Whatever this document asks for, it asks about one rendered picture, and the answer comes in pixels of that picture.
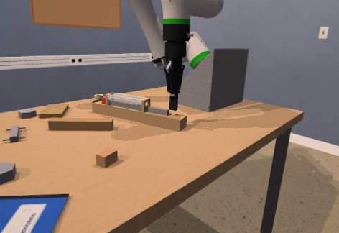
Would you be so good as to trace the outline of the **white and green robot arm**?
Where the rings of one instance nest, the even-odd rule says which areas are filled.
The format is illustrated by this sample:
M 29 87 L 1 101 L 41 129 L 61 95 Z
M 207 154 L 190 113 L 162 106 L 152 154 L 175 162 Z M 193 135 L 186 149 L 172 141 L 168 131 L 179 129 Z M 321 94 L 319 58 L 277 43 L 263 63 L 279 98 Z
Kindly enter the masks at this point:
M 224 0 L 161 0 L 163 29 L 152 0 L 127 1 L 143 29 L 155 68 L 164 70 L 168 66 L 165 42 L 186 42 L 186 56 L 182 63 L 188 62 L 193 69 L 210 54 L 199 34 L 190 31 L 190 16 L 213 18 L 222 10 Z

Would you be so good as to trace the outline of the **brown wooden bar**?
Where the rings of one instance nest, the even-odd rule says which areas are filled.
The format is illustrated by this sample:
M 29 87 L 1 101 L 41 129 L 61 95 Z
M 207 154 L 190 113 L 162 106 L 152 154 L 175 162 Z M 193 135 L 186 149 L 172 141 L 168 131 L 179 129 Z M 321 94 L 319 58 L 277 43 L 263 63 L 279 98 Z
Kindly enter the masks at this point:
M 103 118 L 51 118 L 49 130 L 58 131 L 112 131 L 113 119 Z

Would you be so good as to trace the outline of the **blue notebook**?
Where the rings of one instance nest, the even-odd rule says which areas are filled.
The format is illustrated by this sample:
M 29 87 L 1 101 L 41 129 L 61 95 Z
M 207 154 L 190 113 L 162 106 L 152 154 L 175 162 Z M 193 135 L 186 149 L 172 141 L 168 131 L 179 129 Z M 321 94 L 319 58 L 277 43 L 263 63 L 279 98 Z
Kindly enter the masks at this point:
M 0 233 L 53 233 L 68 194 L 0 196 Z

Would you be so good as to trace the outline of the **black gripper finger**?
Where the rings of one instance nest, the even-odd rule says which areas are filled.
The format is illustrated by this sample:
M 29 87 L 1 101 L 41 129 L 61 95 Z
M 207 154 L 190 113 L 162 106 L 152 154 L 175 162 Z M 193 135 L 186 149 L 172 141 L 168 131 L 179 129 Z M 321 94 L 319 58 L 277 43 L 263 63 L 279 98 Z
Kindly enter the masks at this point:
M 178 106 L 178 93 L 180 93 L 181 89 L 181 83 L 182 83 L 182 75 L 183 75 L 183 70 L 185 68 L 185 65 L 183 65 L 181 62 L 179 62 L 179 73 L 177 75 L 177 106 Z
M 176 63 L 176 73 L 173 73 L 171 61 L 164 67 L 167 91 L 169 93 L 169 110 L 177 111 L 177 75 L 179 73 L 179 63 Z

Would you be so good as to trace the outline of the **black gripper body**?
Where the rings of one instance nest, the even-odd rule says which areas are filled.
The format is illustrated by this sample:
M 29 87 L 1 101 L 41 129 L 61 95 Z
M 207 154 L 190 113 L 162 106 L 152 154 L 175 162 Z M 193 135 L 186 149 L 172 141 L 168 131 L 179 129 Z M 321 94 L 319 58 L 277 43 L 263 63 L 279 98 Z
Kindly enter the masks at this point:
M 176 73 L 176 63 L 181 62 L 186 56 L 186 42 L 165 42 L 165 56 L 168 57 L 168 62 L 171 61 L 173 73 Z

